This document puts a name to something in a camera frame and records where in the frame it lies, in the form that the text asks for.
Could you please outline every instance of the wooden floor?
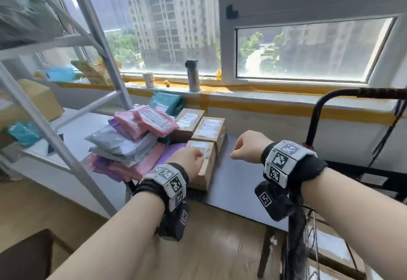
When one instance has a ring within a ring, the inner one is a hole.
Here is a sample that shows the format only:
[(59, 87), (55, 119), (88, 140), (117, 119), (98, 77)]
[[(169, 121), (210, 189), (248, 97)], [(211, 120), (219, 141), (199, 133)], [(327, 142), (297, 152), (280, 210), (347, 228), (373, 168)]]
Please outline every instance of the wooden floor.
[[(257, 279), (264, 226), (194, 201), (190, 209), (182, 241), (151, 240), (135, 279)], [(105, 221), (31, 181), (0, 183), (0, 252), (44, 228), (76, 249)], [(55, 246), (53, 268), (68, 256)]]

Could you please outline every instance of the hand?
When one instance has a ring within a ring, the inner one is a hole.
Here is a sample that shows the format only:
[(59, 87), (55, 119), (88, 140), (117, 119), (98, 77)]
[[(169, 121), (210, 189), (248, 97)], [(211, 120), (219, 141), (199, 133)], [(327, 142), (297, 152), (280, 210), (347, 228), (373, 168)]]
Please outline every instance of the hand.
[(166, 163), (174, 162), (181, 165), (188, 174), (189, 181), (194, 180), (201, 170), (204, 157), (196, 147), (183, 147), (178, 149), (167, 159)]
[(247, 130), (237, 139), (236, 146), (230, 157), (234, 160), (261, 163), (261, 154), (271, 143), (273, 141), (261, 132)]

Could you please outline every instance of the wall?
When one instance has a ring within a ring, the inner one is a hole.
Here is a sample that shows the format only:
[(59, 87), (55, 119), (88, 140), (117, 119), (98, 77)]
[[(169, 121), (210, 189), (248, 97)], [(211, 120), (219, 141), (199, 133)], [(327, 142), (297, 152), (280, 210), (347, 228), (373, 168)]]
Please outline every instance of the wall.
[[(103, 90), (62, 88), (53, 83), (49, 86), (58, 101), (67, 108), (79, 109), (107, 94)], [(147, 104), (149, 99), (131, 96), (134, 103)], [(108, 105), (120, 106), (119, 101)], [(248, 129), (263, 132), (274, 141), (288, 139), (298, 143), (305, 141), (310, 118), (262, 114), (209, 108), (208, 116), (226, 118), (227, 132), (238, 136)], [(390, 136), (374, 167), (407, 173), (407, 121), (401, 120)], [(379, 124), (347, 122), (323, 119), (319, 123), (314, 147), (321, 158), (351, 164), (367, 165), (372, 151), (387, 126)]]

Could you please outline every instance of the gray water bottle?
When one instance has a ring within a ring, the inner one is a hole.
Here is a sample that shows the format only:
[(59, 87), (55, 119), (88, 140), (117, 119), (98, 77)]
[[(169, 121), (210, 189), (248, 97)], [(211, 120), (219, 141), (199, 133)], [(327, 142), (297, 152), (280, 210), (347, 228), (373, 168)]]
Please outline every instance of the gray water bottle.
[(199, 92), (201, 90), (201, 86), (199, 86), (199, 72), (197, 65), (197, 60), (186, 60), (185, 62), (190, 92)]

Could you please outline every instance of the paper cup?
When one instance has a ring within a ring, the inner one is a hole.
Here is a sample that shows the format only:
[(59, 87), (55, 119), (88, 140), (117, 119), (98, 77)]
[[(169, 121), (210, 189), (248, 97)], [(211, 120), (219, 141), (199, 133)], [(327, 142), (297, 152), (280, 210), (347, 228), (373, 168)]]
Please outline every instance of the paper cup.
[(154, 74), (151, 72), (143, 73), (144, 81), (146, 82), (146, 87), (154, 87)]

